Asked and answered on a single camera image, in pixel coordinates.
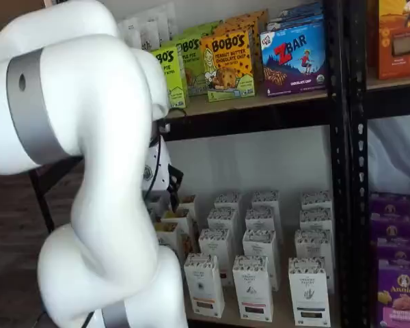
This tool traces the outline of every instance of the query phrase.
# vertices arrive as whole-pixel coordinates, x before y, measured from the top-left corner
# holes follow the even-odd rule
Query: white backdrop
[[[165,0],[101,0],[120,20]],[[174,0],[179,30],[200,23],[269,9],[280,10],[309,0]],[[281,191],[282,220],[296,226],[299,194],[331,185],[327,129],[302,128],[169,142],[174,166],[185,173],[181,193],[199,195],[202,219],[223,190],[242,192],[274,188]]]

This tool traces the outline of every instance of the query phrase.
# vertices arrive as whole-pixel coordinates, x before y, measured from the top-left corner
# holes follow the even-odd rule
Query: robotic arm
[[[141,195],[152,121],[167,112],[158,61],[129,49],[97,1],[30,13],[0,33],[0,174],[85,158],[71,224],[38,261],[60,328],[90,312],[93,328],[187,327],[178,260],[159,247]]]

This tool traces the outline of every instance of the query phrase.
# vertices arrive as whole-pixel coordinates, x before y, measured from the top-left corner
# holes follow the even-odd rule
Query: wooden shelf
[[[289,94],[277,97],[267,97],[264,90],[259,88],[258,94],[256,96],[243,99],[230,99],[216,102],[208,102],[207,95],[190,97],[190,104],[185,109],[185,111],[188,116],[206,115],[212,113],[221,113],[222,111],[230,111],[234,109],[250,109],[270,105],[297,103],[299,101],[313,100],[326,97],[326,90],[304,92],[302,94]],[[183,117],[183,114],[179,111],[170,113],[168,116],[168,118],[181,117]]]
[[[251,328],[295,328],[293,318],[292,299],[290,296],[290,285],[288,282],[288,258],[294,256],[295,251],[292,243],[284,248],[281,258],[281,286],[277,292],[273,292],[273,321],[264,323],[260,321],[246,320],[240,317],[235,287],[225,287],[223,295],[225,298],[225,310],[221,319],[211,316],[202,316],[193,312],[191,307],[188,287],[184,286],[185,312],[189,320],[205,321],[220,325],[233,325]],[[331,328],[340,328],[338,295],[329,295],[329,312],[331,316]]]

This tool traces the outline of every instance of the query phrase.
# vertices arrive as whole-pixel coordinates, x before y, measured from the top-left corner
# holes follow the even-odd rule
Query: bobo's logo
[[[238,36],[234,36],[232,38],[221,39],[220,41],[213,41],[213,51],[216,52],[219,49],[226,49],[229,50],[233,46],[238,46],[239,48],[245,45],[245,35],[240,34]]]
[[[159,63],[162,64],[163,62],[172,62],[174,57],[173,57],[173,51],[168,50],[164,53],[159,53],[156,55],[156,58],[159,60]]]
[[[199,49],[199,39],[194,39],[190,41],[185,41],[183,43],[178,43],[177,46],[181,46],[182,51],[184,51],[185,53],[188,50],[198,50]]]

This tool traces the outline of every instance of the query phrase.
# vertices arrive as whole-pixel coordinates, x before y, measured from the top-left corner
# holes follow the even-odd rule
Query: orange snack box
[[[209,101],[255,95],[251,48],[250,29],[227,31],[201,39]]]
[[[380,79],[410,75],[410,0],[379,0]]]

